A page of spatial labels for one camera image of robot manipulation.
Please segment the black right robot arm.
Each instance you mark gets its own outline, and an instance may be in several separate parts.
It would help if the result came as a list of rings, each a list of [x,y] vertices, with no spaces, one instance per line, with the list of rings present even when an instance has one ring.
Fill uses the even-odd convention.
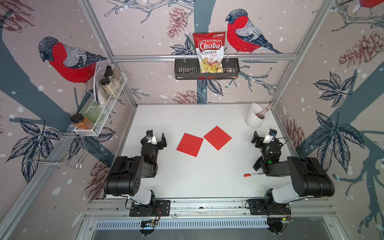
[[[287,157],[280,161],[283,143],[276,138],[277,131],[270,129],[263,138],[254,132],[251,143],[261,150],[253,169],[262,170],[257,175],[267,177],[290,177],[291,182],[275,189],[267,190],[264,210],[267,214],[282,213],[291,202],[304,198],[332,197],[335,186],[316,158]]]

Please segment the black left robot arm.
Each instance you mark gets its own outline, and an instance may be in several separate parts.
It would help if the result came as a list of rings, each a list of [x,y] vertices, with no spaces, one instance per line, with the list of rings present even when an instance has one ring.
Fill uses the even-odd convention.
[[[141,154],[135,157],[119,156],[115,159],[104,182],[106,195],[126,198],[131,202],[130,217],[168,217],[169,200],[157,200],[154,191],[141,185],[142,178],[155,178],[158,172],[158,153],[167,147],[165,135],[157,141],[152,130],[141,139]]]

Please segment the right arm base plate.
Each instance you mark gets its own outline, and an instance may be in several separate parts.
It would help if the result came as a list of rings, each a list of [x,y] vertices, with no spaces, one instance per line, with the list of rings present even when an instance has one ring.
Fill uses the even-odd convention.
[[[275,202],[268,204],[261,198],[247,200],[245,207],[250,210],[252,216],[284,215],[289,217],[291,215],[291,206],[289,204],[277,204]]]

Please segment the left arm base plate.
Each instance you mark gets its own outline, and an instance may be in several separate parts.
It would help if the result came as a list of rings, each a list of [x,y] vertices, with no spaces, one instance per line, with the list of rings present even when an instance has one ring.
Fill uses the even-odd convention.
[[[156,200],[155,204],[136,205],[131,204],[130,217],[168,217],[170,215],[171,201]]]

